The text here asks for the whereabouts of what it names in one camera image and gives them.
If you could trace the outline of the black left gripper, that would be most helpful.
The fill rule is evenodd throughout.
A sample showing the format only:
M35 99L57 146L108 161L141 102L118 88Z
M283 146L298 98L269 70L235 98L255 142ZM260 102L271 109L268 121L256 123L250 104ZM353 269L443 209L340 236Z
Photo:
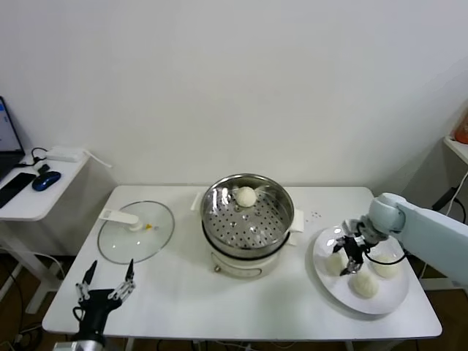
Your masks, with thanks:
M134 260L131 259L124 281L116 289L91 290L89 286L98 261L95 260L85 272L82 282L75 284L78 293L78 309L81 310L80 333L103 334L109 314L118 309L136 288Z

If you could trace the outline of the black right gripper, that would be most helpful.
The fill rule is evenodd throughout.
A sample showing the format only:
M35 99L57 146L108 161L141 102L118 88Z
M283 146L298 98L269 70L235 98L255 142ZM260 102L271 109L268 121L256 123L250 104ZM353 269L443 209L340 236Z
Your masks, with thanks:
M344 249L348 261L340 272L340 276L355 274L359 272L363 265L363 252L365 251L366 243L362 236L344 236L335 240L333 246L333 253L339 252Z

